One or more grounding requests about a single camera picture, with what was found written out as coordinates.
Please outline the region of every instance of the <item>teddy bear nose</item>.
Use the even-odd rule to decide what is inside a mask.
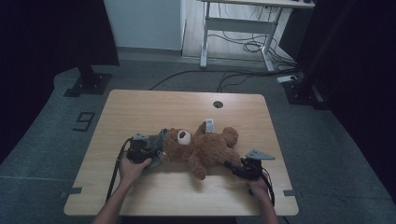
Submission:
[[[183,138],[184,136],[186,136],[186,133],[185,133],[185,132],[181,132],[181,133],[178,135],[179,138]]]

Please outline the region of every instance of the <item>hand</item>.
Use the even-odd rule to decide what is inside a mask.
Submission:
[[[120,161],[120,185],[127,186],[128,189],[142,174],[143,169],[151,163],[151,158],[146,159],[140,164],[133,164],[126,158],[126,152],[122,154]]]
[[[268,174],[263,172],[265,178],[268,179]],[[268,195],[268,186],[265,184],[264,180],[260,177],[257,180],[247,180],[247,185],[250,187],[253,194],[259,199],[267,199]]]

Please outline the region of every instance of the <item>table top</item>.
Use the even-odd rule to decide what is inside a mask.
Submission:
[[[305,3],[303,0],[298,2],[291,0],[200,0],[202,2],[211,3],[226,3],[226,4],[240,4],[240,5],[254,5],[254,6],[268,6],[268,7],[293,7],[293,8],[313,8],[314,2]]]
[[[223,103],[222,108],[214,102]],[[163,128],[183,128],[192,133],[206,119],[213,119],[215,132],[234,127],[239,138],[234,150],[241,156],[253,148],[274,157],[263,161],[270,173],[279,216],[294,216],[298,205],[276,133],[264,100],[259,94],[112,91],[106,101],[91,143],[64,207],[69,216],[95,216],[106,200],[116,158],[124,141],[135,135],[157,134]],[[114,189],[119,183],[117,177]],[[219,166],[208,169],[205,180],[196,179],[187,163],[164,163],[145,171],[120,211],[124,216],[257,216],[254,197],[243,181]]]

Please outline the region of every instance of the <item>brown teddy bear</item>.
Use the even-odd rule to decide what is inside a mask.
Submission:
[[[187,161],[194,176],[200,180],[206,177],[206,167],[222,165],[230,161],[240,165],[240,156],[231,147],[238,140],[238,132],[231,127],[222,133],[206,133],[206,123],[193,136],[182,129],[171,129],[163,141],[161,160]]]

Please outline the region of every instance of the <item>gray floor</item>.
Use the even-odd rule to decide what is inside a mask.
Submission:
[[[199,70],[197,60],[177,56],[123,54],[120,58],[120,67],[94,67],[97,72],[113,75],[104,95],[63,97],[77,80],[77,69],[55,78],[48,103],[0,166],[0,223],[89,223],[92,217],[65,215],[64,204],[108,93],[115,89],[148,90],[174,73]],[[261,69],[253,63],[209,61],[207,73],[173,77],[155,90],[216,91],[222,73],[210,71],[235,69],[241,64],[244,69]],[[229,82],[242,79],[231,78]],[[291,224],[396,223],[395,204],[332,112],[288,104],[276,76],[250,77],[224,91],[264,95],[297,192],[300,212],[288,217]],[[76,123],[80,112],[95,113],[85,133],[73,131],[80,125]],[[237,222],[260,223],[257,217],[238,217]]]

